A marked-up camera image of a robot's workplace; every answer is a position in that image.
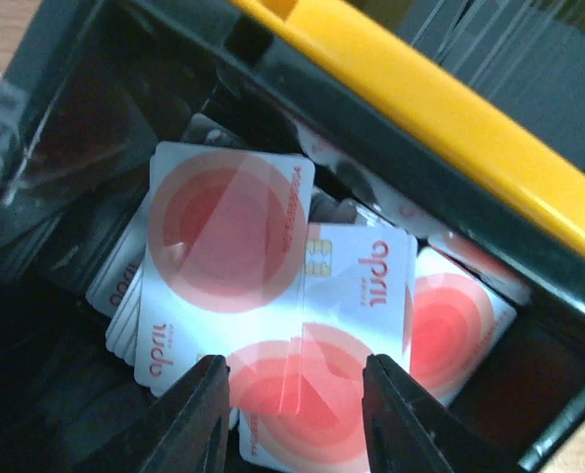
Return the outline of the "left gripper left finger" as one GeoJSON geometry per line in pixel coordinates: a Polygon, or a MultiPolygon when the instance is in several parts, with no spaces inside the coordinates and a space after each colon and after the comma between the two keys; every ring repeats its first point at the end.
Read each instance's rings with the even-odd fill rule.
{"type": "Polygon", "coordinates": [[[226,463],[229,384],[226,359],[208,355],[146,414],[75,472],[222,472],[226,463]]]}

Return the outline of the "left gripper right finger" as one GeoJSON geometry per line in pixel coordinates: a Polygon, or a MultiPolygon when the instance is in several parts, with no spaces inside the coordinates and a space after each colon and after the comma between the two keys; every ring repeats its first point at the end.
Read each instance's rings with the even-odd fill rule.
{"type": "Polygon", "coordinates": [[[372,472],[517,472],[387,355],[371,355],[362,414],[372,472]]]}

